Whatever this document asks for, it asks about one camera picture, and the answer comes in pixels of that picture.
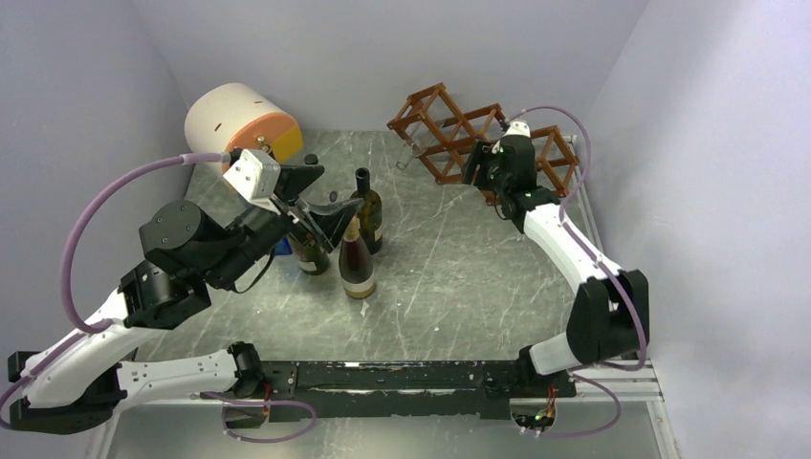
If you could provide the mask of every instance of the floor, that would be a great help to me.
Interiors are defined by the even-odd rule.
[[[333,266],[315,277],[292,257],[277,257],[250,292],[212,291],[210,308],[144,345],[138,360],[205,355],[238,340],[253,343],[263,360],[514,359],[522,347],[564,329],[573,294],[563,276],[474,187],[438,186],[418,161],[400,170],[395,163],[410,149],[391,132],[306,131],[304,145],[291,161],[315,153],[326,168],[306,196],[316,203],[331,190],[348,197],[354,170],[370,169],[384,203],[377,291],[367,300],[348,298],[337,251]],[[204,165],[196,167],[187,198],[222,225],[243,209]],[[581,202],[568,213],[591,234]],[[254,275],[246,273],[238,286]]]

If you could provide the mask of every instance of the white label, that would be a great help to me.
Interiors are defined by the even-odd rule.
[[[341,280],[343,281],[343,288],[346,289],[348,292],[352,292],[353,294],[362,294],[363,292],[367,292],[375,285],[374,274],[370,275],[368,279],[364,280],[360,284],[353,284],[352,282],[349,282],[346,279]]]
[[[318,271],[318,267],[316,266],[315,261],[301,261],[301,260],[298,260],[298,266],[300,266],[301,269],[306,271],[307,273],[314,273],[314,272]]]

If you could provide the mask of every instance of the wine bottle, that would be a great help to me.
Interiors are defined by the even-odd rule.
[[[380,195],[371,188],[369,169],[361,167],[355,171],[358,189],[352,198],[362,198],[363,207],[358,210],[361,224],[361,237],[369,252],[374,254],[383,247],[383,202]]]
[[[372,254],[361,237],[357,217],[352,218],[349,228],[343,234],[338,265],[347,295],[357,299],[372,295],[375,291],[375,268]]]
[[[288,237],[288,241],[293,253],[296,254],[298,267],[301,268],[302,272],[309,275],[319,275],[329,269],[329,256],[315,241],[301,244],[292,235]]]

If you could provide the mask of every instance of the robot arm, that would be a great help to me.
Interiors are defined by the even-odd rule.
[[[71,434],[137,404],[203,391],[247,397],[264,382],[258,354],[243,342],[190,359],[120,361],[210,306],[207,285],[233,290],[259,259],[273,256],[286,235],[332,251],[362,203],[314,207],[298,200],[323,166],[282,165],[262,151],[232,156],[239,159],[225,178],[254,206],[225,228],[190,201],[161,208],[139,231],[146,260],[88,318],[88,323],[109,320],[104,332],[74,331],[46,351],[9,358],[10,381],[24,381],[23,398],[10,407],[12,428]],[[59,356],[34,374],[54,352]]]
[[[563,227],[559,199],[537,185],[536,151],[526,122],[515,120],[495,144],[478,142],[465,164],[462,181],[493,191],[501,201],[501,213],[538,244],[563,273],[575,302],[566,330],[527,346],[519,358],[532,364],[539,375],[550,375],[639,349],[633,321],[619,293],[601,264],[616,276],[642,321],[649,339],[647,280],[639,271],[625,271],[605,257],[574,226]],[[591,251],[598,262],[586,255]]]

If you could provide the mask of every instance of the white cylinder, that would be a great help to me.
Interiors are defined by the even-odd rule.
[[[224,84],[194,102],[185,131],[194,152],[258,148],[263,139],[283,162],[302,146],[296,120],[242,83]]]

